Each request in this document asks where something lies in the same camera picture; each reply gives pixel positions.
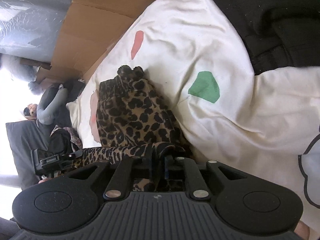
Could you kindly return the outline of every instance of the gray pillow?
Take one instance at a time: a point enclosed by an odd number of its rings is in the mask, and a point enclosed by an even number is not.
[[[6,123],[7,135],[22,190],[37,184],[31,160],[31,150],[47,150],[54,125],[44,125],[36,120]]]

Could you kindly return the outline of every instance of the white fabric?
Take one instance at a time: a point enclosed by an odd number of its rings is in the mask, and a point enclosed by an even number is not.
[[[137,31],[144,41],[131,60]],[[302,221],[320,228],[320,209],[303,193],[298,167],[319,134],[320,68],[281,68],[254,76],[236,30],[212,0],[157,0],[100,64],[71,113],[84,147],[99,146],[90,132],[90,96],[121,65],[141,66],[177,117],[198,161],[218,160],[283,185],[302,198]],[[188,94],[200,71],[220,88],[216,103]]]

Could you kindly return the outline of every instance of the leopard print garment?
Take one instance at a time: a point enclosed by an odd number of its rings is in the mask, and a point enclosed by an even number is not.
[[[183,148],[188,149],[172,111],[145,79],[142,68],[132,70],[124,65],[117,73],[99,87],[96,118],[102,147],[84,149],[83,157],[73,166],[78,168],[101,159],[117,164],[124,157],[145,156],[148,147],[158,157],[170,147],[181,153]],[[188,157],[190,151],[182,155]]]

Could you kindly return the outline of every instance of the black outline on fabric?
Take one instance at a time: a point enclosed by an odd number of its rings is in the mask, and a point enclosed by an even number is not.
[[[311,141],[311,143],[309,144],[309,146],[307,147],[307,149],[305,150],[305,152],[304,152],[302,155],[308,154],[308,152],[311,150],[311,148],[315,145],[315,143],[316,143],[318,140],[320,140],[320,134],[318,134],[318,135]],[[320,209],[320,205],[314,203],[314,202],[310,199],[310,197],[309,197],[309,195],[308,195],[308,191],[307,191],[308,175],[304,172],[304,169],[303,169],[303,166],[302,166],[302,162],[301,162],[301,156],[302,156],[302,155],[298,155],[298,164],[299,164],[300,171],[301,171],[303,177],[305,178],[305,179],[304,179],[304,186],[303,186],[304,195],[305,195],[307,201],[308,201],[311,205],[313,205],[313,206],[315,206],[316,208],[319,208],[319,209]]]

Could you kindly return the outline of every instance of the leopard print fabric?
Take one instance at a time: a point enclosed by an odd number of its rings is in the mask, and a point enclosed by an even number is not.
[[[84,149],[83,157],[73,167],[97,160],[118,164],[125,157],[147,153],[160,158],[172,148],[188,157],[190,151],[185,152],[188,142],[176,118],[144,77],[142,68],[132,70],[124,65],[117,73],[114,79],[101,82],[99,87],[96,119],[102,147]],[[150,188],[150,183],[137,181],[135,188]]]

